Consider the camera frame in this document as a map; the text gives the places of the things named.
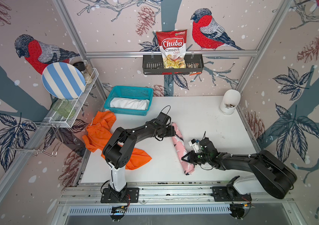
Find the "pink fabric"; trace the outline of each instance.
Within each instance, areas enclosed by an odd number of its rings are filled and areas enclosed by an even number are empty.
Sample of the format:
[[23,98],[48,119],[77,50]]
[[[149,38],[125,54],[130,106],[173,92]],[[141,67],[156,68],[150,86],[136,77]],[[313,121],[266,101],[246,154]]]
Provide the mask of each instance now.
[[176,131],[176,135],[172,137],[172,141],[173,141],[173,144],[175,145],[178,158],[183,167],[184,174],[190,175],[194,171],[194,165],[188,162],[182,161],[181,158],[187,154],[187,150],[184,147],[183,137],[180,130],[177,127],[177,124],[172,123],[172,126],[175,128],[175,131]]

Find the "orange pants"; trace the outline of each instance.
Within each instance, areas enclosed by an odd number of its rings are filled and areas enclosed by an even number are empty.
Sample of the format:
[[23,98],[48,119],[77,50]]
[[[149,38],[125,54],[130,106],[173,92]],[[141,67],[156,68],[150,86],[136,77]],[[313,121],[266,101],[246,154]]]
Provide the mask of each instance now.
[[[115,121],[116,116],[113,112],[97,112],[91,125],[87,126],[88,135],[82,136],[86,148],[91,152],[95,152],[97,149],[103,151],[108,140],[112,137],[110,129]],[[126,169],[135,170],[148,163],[151,159],[152,158],[145,151],[135,148],[132,152],[130,161],[126,164]]]

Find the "white towel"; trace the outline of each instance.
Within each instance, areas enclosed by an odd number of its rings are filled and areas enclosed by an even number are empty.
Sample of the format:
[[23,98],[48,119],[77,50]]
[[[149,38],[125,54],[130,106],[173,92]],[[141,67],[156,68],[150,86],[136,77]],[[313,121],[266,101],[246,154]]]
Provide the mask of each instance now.
[[114,97],[110,103],[111,108],[122,108],[122,109],[134,109],[134,110],[147,110],[149,100],[130,99],[122,97]]

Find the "white container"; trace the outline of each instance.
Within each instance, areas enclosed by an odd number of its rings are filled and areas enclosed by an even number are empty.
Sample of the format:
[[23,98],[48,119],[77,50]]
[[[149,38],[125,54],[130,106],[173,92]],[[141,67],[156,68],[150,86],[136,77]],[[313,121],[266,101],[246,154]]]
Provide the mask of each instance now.
[[220,112],[225,115],[231,115],[236,110],[240,100],[241,94],[238,91],[233,89],[226,91],[220,103]]

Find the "blue and white striped plate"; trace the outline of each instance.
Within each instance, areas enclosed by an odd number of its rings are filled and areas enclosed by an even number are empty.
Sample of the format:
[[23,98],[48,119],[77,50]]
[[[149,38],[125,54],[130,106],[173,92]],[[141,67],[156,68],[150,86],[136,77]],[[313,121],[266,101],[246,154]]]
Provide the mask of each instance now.
[[86,82],[81,72],[68,63],[49,64],[42,73],[46,90],[59,99],[76,99],[85,90]]

